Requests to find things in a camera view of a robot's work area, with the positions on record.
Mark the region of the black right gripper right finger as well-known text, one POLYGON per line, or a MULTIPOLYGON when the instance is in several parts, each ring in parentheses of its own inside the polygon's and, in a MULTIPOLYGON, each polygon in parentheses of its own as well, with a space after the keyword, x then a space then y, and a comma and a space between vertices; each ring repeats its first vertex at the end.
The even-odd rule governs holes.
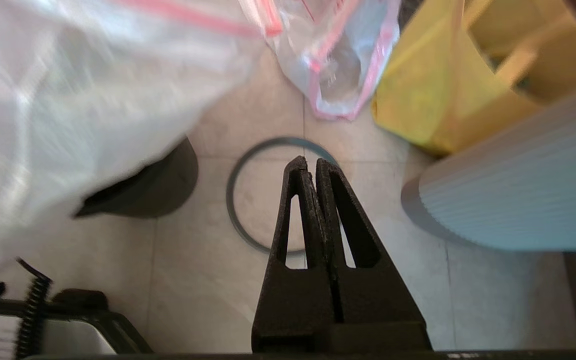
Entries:
POLYGON ((333 323, 332 352, 430 351, 426 321, 341 168, 323 158, 315 175, 333 323))

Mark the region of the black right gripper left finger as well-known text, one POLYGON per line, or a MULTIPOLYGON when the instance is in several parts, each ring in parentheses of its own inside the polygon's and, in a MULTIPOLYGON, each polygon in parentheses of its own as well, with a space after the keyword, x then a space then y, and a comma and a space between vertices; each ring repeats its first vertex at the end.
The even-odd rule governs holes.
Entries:
POLYGON ((332 352, 336 309, 329 272, 329 224, 307 160, 283 173, 278 217, 251 330, 254 352, 332 352), (307 266, 286 264, 291 202, 298 198, 307 266))

